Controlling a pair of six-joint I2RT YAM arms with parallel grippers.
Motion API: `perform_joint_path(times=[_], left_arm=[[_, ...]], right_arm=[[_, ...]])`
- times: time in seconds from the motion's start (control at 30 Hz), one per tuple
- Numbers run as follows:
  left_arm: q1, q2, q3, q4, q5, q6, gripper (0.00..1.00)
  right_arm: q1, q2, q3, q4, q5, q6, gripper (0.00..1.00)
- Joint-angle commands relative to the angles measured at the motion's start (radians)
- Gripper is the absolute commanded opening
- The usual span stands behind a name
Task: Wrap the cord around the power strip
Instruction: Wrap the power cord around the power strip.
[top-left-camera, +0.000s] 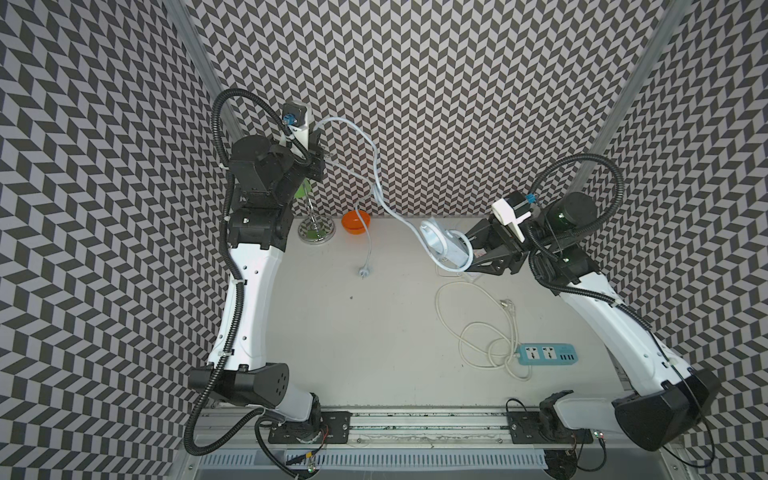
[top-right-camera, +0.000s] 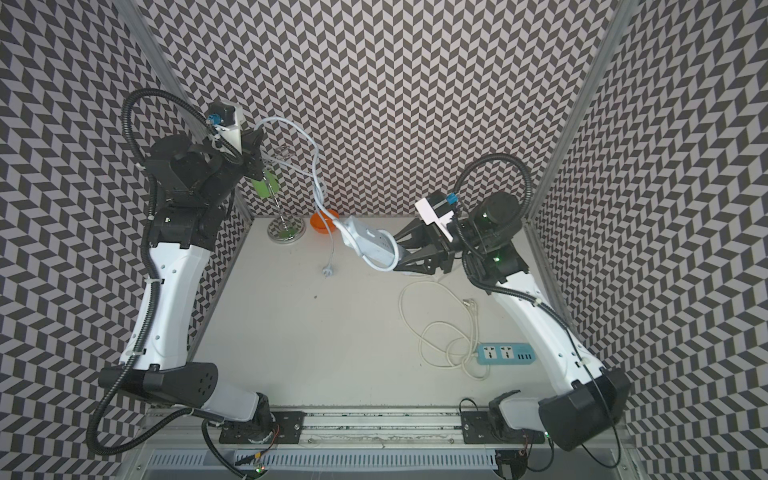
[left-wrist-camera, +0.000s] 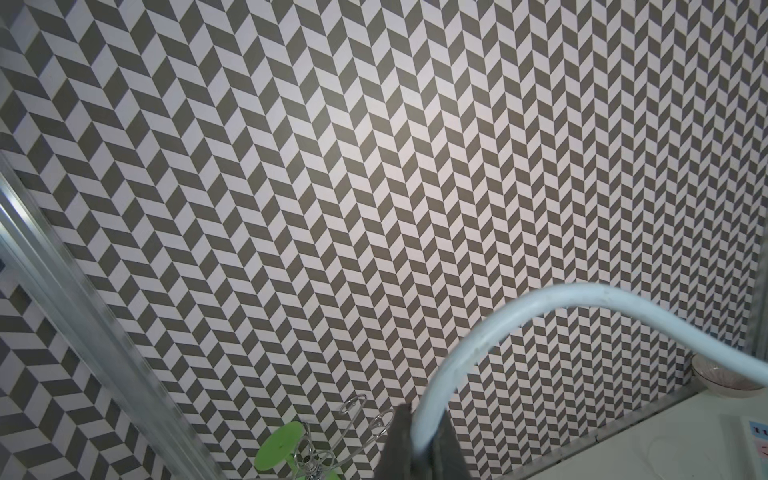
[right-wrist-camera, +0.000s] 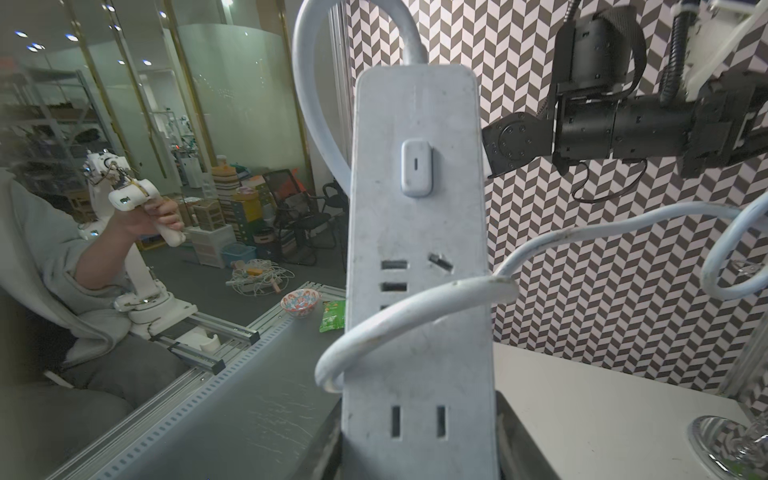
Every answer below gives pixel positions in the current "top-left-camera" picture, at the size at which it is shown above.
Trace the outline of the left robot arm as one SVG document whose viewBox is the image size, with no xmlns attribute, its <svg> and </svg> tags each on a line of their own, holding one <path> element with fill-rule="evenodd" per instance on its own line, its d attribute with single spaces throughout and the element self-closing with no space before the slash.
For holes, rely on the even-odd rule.
<svg viewBox="0 0 768 480">
<path fill-rule="evenodd" d="M 293 200 L 304 180 L 320 180 L 324 173 L 319 136 L 297 134 L 283 142 L 244 137 L 233 145 L 225 168 L 219 246 L 229 280 L 212 350 L 188 377 L 199 396 L 183 444 L 195 456 L 221 448 L 257 417 L 286 422 L 303 439 L 314 438 L 321 425 L 318 396 L 293 383 L 287 364 L 270 362 L 266 355 L 270 301 L 293 223 Z M 249 411 L 219 439 L 202 445 L 195 430 L 211 400 Z"/>
</svg>

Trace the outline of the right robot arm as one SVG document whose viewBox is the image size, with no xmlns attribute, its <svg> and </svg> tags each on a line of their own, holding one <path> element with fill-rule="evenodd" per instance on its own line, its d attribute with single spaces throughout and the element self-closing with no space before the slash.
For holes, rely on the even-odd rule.
<svg viewBox="0 0 768 480">
<path fill-rule="evenodd" d="M 562 430 L 607 430 L 657 451 L 704 421 L 721 382 L 663 345 L 580 247 L 608 217 L 584 193 L 568 193 L 537 210 L 531 197 L 515 191 L 495 202 L 489 217 L 468 231 L 478 253 L 469 269 L 500 275 L 528 265 L 540 286 L 585 320 L 628 377 L 630 392 L 615 399 L 572 390 L 547 397 L 539 411 L 548 436 Z"/>
</svg>

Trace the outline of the pale blue power strip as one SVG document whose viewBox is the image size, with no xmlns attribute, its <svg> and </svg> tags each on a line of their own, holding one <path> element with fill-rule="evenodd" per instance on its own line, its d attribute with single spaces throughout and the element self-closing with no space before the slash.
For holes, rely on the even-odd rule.
<svg viewBox="0 0 768 480">
<path fill-rule="evenodd" d="M 419 231 L 438 267 L 453 273 L 469 269 L 474 260 L 474 251 L 465 234 L 445 229 L 434 218 L 422 221 Z"/>
</svg>

